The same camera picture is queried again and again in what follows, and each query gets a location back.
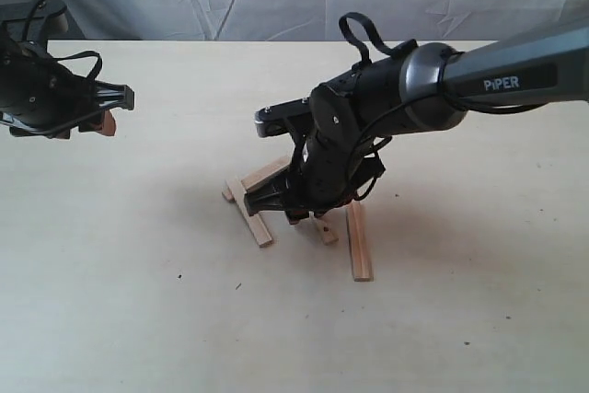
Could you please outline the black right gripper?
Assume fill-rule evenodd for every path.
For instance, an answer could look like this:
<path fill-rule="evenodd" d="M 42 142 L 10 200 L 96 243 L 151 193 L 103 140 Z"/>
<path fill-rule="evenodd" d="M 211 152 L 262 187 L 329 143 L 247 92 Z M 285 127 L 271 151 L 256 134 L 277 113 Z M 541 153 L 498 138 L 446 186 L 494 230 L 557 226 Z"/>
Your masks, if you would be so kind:
<path fill-rule="evenodd" d="M 373 187 L 384 172 L 379 155 L 350 156 L 312 131 L 297 143 L 288 168 L 247 191 L 244 204 L 249 215 L 282 212 L 288 222 L 298 223 L 360 201 L 363 197 L 358 190 L 364 184 Z"/>

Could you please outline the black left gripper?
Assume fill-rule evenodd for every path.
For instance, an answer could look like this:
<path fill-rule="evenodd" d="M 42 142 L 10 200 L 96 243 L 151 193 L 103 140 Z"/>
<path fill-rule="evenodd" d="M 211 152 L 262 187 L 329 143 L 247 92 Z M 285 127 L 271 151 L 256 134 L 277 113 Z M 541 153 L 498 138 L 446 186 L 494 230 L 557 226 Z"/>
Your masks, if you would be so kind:
<path fill-rule="evenodd" d="M 65 138 L 73 129 L 112 137 L 113 109 L 133 110 L 127 85 L 98 80 L 98 52 L 53 57 L 33 42 L 1 42 L 1 123 L 15 137 Z"/>

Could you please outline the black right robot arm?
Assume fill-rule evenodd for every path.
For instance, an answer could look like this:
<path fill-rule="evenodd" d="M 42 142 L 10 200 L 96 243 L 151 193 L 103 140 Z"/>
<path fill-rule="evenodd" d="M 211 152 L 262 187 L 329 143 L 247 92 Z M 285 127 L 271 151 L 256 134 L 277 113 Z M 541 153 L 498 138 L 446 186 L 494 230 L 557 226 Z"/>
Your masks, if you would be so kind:
<path fill-rule="evenodd" d="M 294 152 L 286 170 L 245 194 L 249 214 L 297 223 L 366 198 L 385 171 L 379 152 L 397 135 L 447 131 L 471 111 L 509 115 L 588 98 L 586 18 L 468 52 L 415 40 L 388 46 L 356 12 L 339 27 L 358 62 L 255 115 L 260 137 L 289 134 Z"/>

